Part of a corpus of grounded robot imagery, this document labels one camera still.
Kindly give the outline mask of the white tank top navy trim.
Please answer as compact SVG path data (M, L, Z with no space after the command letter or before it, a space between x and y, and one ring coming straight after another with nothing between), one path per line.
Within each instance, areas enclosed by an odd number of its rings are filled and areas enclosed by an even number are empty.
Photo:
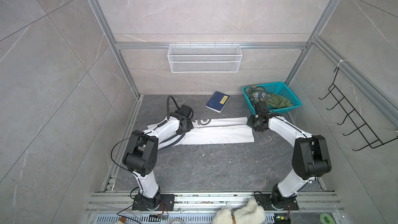
M178 145L218 145L253 143L252 128L246 125L248 118L225 118L193 120L194 128L182 135L176 134L179 120L165 118L162 122L148 125L144 131L148 136L158 138L158 150Z

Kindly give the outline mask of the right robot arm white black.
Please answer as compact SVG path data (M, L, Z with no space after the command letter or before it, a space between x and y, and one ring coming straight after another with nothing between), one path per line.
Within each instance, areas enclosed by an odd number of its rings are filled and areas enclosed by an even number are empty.
M293 147L292 170L273 187L270 196L273 208L284 209L308 183L331 171L328 145L323 136L305 132L278 113L270 112L266 102L255 103L254 109L247 126L256 132L272 130Z

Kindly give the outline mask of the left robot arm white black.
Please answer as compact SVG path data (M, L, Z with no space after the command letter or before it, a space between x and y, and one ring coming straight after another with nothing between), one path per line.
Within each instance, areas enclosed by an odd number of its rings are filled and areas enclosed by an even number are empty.
M177 145L184 136L193 129L194 110L187 106L179 106L173 96L169 95L166 102L166 118L145 131L135 130L131 133L122 164L118 164L111 156L112 162L119 168L131 172L138 183L138 196L134 198L133 207L143 206L148 210L156 210L161 204L161 189L154 176L158 150Z

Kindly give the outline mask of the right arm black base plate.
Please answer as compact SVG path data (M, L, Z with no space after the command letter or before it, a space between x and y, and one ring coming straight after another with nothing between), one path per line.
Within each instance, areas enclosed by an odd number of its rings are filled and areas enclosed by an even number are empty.
M274 194L263 194L259 191L253 194L257 203L266 211L298 211L299 206L296 197L284 198Z

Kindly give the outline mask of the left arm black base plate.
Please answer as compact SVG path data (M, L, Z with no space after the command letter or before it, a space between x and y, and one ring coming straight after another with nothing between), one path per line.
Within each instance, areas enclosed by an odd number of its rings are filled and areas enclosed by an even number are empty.
M175 204L175 195L157 194L153 199L141 194L134 197L133 211L172 211Z

